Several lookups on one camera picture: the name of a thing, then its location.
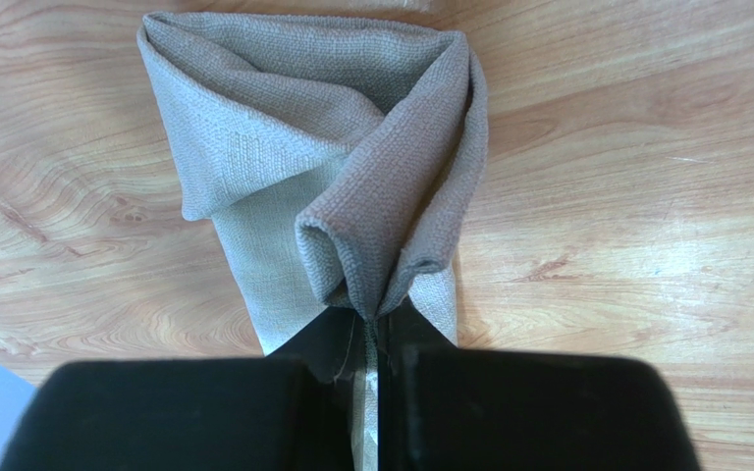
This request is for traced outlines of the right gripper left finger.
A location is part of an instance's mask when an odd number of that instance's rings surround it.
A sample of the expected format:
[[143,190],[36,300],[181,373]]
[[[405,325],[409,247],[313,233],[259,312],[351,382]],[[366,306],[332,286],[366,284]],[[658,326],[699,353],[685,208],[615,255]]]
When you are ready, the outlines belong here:
[[351,470],[362,322],[329,308],[265,357],[84,361],[37,391],[3,470]]

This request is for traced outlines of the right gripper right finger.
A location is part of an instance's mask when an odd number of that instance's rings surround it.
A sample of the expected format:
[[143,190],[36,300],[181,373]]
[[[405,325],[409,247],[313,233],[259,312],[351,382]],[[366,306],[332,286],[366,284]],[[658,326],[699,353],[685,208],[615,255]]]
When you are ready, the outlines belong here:
[[410,301],[376,327],[383,470],[696,470],[673,394],[632,358],[462,349]]

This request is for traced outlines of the beige cloth napkin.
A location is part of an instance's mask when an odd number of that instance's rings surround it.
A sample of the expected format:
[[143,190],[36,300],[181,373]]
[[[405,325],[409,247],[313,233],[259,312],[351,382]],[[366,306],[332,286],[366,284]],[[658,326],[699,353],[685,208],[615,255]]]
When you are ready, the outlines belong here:
[[262,349],[354,310],[353,465],[378,466],[377,320],[404,301],[457,337],[460,227],[487,161],[466,35],[332,16],[154,12],[136,36],[179,176]]

